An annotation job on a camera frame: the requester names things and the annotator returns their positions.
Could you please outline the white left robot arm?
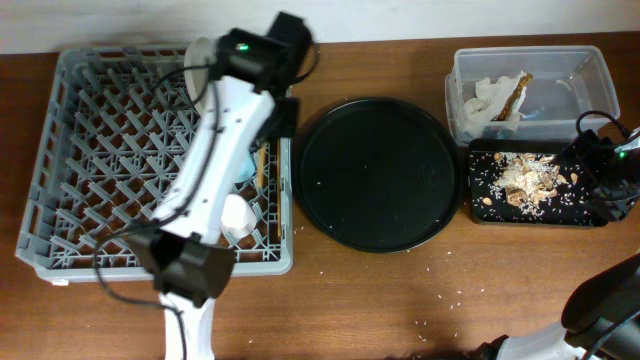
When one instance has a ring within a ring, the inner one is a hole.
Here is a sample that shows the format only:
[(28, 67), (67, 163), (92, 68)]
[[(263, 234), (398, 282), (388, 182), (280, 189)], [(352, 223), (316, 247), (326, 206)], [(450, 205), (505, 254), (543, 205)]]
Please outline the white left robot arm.
[(223, 233), (243, 238), (255, 227), (251, 208), (232, 187), (254, 142), (294, 136), (299, 101), (288, 91), (306, 78), (301, 69), (314, 45), (302, 18), (280, 12), (264, 34), (233, 28), (187, 47), (177, 71), (191, 87), (183, 107), (201, 119), (186, 159), (149, 221), (98, 242), (125, 241), (151, 275), (156, 301), (99, 283), (116, 300), (163, 312), (168, 359), (214, 356), (215, 301), (236, 264), (234, 250), (218, 241)]

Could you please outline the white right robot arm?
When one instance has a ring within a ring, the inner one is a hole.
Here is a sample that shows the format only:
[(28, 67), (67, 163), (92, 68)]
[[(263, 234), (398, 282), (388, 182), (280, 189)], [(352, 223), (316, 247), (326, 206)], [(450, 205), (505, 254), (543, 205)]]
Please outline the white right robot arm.
[[(621, 221), (639, 202), (639, 150), (615, 144), (592, 130), (582, 131), (568, 145), (516, 140), (474, 140), (472, 155), (481, 151), (555, 150), (557, 162), (586, 172), (587, 200), (580, 206), (597, 223)], [(567, 301), (561, 320), (521, 337), (504, 335), (484, 343), (471, 355), (485, 360), (637, 359), (639, 357), (639, 256), (637, 254), (583, 282)]]

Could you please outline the pink cup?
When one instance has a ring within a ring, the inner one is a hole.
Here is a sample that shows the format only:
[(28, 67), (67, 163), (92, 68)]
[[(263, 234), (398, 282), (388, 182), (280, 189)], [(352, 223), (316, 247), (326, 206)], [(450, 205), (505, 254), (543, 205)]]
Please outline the pink cup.
[(250, 235), (257, 225), (257, 217), (249, 203), (239, 195), (229, 194), (224, 202), (221, 229), (235, 239)]

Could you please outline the light blue cup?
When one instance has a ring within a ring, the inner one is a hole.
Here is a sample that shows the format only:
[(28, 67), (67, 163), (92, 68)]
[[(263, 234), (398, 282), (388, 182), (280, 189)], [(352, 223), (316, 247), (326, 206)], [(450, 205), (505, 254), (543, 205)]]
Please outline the light blue cup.
[(236, 173), (235, 183), (241, 184), (249, 181), (256, 174), (256, 164), (250, 151), (247, 151), (240, 162), (240, 167)]

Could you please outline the pale green plate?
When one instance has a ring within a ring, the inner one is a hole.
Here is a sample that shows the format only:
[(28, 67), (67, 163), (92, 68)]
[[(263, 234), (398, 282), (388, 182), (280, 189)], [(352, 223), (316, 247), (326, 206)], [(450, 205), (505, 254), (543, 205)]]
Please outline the pale green plate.
[[(201, 37), (189, 44), (184, 56), (184, 66), (207, 65), (215, 62), (215, 45), (212, 39)], [(187, 70), (184, 73), (189, 99), (194, 101), (206, 88), (207, 68)]]

